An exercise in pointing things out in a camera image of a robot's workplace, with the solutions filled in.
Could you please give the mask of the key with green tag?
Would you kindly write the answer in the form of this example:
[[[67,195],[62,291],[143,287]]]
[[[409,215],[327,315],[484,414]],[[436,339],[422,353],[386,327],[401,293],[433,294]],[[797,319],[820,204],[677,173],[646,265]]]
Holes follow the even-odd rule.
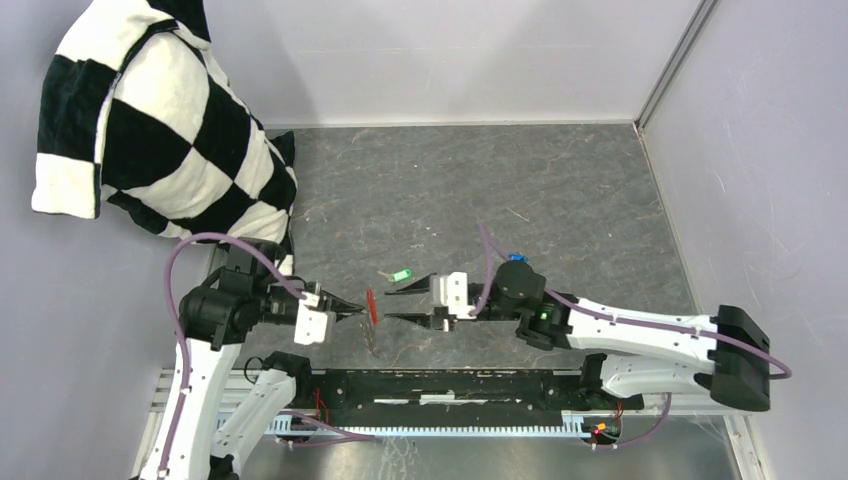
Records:
[[[390,283],[404,282],[411,279],[413,276],[410,269],[401,269],[393,272],[378,270],[377,274],[385,278]]]

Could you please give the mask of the metal key holder red handle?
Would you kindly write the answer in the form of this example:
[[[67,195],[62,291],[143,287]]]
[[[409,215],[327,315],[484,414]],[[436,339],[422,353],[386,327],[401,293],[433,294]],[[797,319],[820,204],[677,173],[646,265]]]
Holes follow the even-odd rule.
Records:
[[[361,328],[364,335],[366,348],[374,358],[380,357],[380,352],[376,343],[376,329],[378,325],[378,312],[376,298],[372,287],[366,288],[366,304],[365,317],[361,322]]]

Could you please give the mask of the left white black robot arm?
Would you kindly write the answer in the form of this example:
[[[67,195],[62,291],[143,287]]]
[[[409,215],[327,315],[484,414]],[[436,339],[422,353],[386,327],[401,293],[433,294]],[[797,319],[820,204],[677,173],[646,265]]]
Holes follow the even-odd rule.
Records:
[[[228,245],[227,259],[180,301],[171,277],[181,251],[200,240]],[[335,323],[361,315],[320,284],[284,274],[274,242],[201,233],[180,241],[164,273],[166,305],[175,327],[175,373],[155,441],[140,479],[240,479],[246,461],[272,420],[314,394],[310,361],[274,352],[247,397],[223,425],[217,423],[226,384],[248,334],[261,323],[292,325],[300,345],[329,341]]]

